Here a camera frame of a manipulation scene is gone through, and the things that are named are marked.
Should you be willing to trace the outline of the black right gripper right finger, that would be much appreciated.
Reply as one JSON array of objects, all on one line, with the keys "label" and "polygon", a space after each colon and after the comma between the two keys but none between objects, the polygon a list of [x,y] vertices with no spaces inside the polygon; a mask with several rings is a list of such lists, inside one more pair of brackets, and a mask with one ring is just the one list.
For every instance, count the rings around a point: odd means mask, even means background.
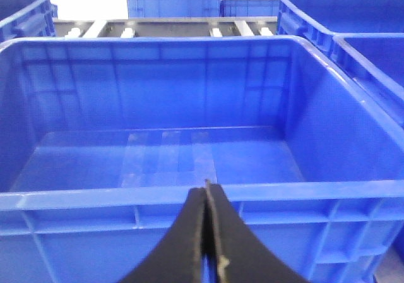
[{"label": "black right gripper right finger", "polygon": [[210,282],[307,282],[240,218],[223,188],[205,181],[205,255]]}]

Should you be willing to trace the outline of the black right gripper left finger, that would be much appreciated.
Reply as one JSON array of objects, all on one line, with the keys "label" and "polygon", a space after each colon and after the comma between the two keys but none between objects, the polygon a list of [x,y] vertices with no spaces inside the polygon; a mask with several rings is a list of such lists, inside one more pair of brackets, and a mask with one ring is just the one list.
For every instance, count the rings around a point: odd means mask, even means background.
[{"label": "black right gripper left finger", "polygon": [[206,191],[189,190],[162,240],[121,282],[201,282]]}]

